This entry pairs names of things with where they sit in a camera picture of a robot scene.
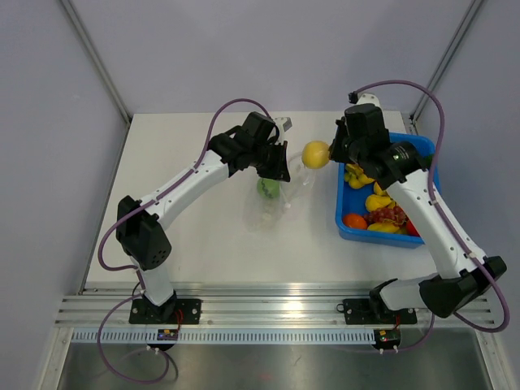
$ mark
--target blue plastic container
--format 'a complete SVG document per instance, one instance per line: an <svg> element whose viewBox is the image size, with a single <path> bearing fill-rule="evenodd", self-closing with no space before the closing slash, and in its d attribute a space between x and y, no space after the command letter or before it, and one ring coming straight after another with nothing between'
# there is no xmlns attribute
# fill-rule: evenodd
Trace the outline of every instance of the blue plastic container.
<svg viewBox="0 0 520 390"><path fill-rule="evenodd" d="M390 133L391 142L408 141L417 148L418 152L426 157L434 154L436 147L429 139L424 136L411 136L409 134ZM368 211L365 207L365 200L369 195L374 193L374 185L368 184L360 189L352 189L345 182L345 165L339 164L338 171L338 195L336 199L336 225L340 229L341 238L353 241L370 242L372 244L383 244L391 246L399 246L402 248L417 248L424 244L420 237L406 236L402 234L390 234L382 232L371 232L368 230L352 229L346 227L342 218L346 214L356 213L364 215ZM440 192L439 174L435 170L434 181Z"/></svg>

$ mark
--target white tabletop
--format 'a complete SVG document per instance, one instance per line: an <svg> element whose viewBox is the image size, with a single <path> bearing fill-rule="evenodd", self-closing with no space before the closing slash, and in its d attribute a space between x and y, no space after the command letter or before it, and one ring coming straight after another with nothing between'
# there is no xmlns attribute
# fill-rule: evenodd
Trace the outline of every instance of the white tabletop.
<svg viewBox="0 0 520 390"><path fill-rule="evenodd" d="M224 113L214 134L242 124L247 113ZM288 116L288 155L308 141L330 143L340 112L272 112ZM199 155L212 114L138 114L119 165L102 222L102 233L115 222L117 203L130 195L150 193L187 167ZM401 113L385 111L391 132L405 132ZM343 240L334 220L337 164L318 172L309 194L267 231L251 231L245 208L257 196L253 168L237 172L189 206L167 229L172 245L167 262L172 281L221 283L351 282L373 287L391 279L408 279L435 272L424 245L400 249ZM114 235L105 248L112 266L130 261ZM132 271L108 272L91 263L88 282L137 280Z"/></svg>

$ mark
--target bunch of red grapes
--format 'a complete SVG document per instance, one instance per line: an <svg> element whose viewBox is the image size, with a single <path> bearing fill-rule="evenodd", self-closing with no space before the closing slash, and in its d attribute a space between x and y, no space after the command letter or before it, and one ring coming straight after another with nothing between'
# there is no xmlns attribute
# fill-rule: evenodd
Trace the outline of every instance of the bunch of red grapes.
<svg viewBox="0 0 520 390"><path fill-rule="evenodd" d="M407 216L403 209L399 206L395 206L393 209L388 207L381 207L375 211L365 214L363 218L369 225L377 222L392 222L396 225L402 225L406 222Z"/></svg>

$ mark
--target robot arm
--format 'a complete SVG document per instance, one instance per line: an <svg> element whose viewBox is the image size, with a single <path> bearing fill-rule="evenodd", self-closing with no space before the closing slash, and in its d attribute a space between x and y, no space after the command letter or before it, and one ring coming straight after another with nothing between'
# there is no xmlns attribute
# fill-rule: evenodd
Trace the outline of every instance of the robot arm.
<svg viewBox="0 0 520 390"><path fill-rule="evenodd" d="M409 142L391 143L383 112L374 104L352 106L337 122L331 160L357 163L376 179L414 222L433 257L438 274L413 280L389 280L370 291L370 307L379 318L404 308L428 308L446 318L490 286L430 201L427 166ZM494 280L506 270L500 257L486 254L470 239L437 193L448 220Z"/></svg>
<svg viewBox="0 0 520 390"><path fill-rule="evenodd" d="M284 130L290 123L280 121L278 125ZM276 136L270 136L273 130ZM185 169L140 201L126 196L119 202L118 219L121 219L141 204L156 201L122 223L116 230L116 239L138 267L146 286L145 300L157 309L159 316L167 317L176 299L165 263L171 252L166 229L205 191L247 167L255 167L262 178L290 181L287 142L277 143L279 135L280 128L272 119L252 112L241 126L211 138L197 169ZM159 197L189 171L193 173L174 191Z"/></svg>

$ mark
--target red tomato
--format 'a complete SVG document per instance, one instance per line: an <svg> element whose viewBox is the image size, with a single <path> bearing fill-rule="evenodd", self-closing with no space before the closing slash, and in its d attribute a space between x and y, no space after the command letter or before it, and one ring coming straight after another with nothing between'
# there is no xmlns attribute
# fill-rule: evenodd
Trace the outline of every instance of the red tomato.
<svg viewBox="0 0 520 390"><path fill-rule="evenodd" d="M411 236L420 237L419 233L417 232L417 229L415 228L414 224L410 220L408 220L408 222L406 222L406 231Z"/></svg>
<svg viewBox="0 0 520 390"><path fill-rule="evenodd" d="M343 217L343 223L345 226L352 229L362 229L366 230L368 228L368 224L366 224L366 220L359 214L347 214Z"/></svg>

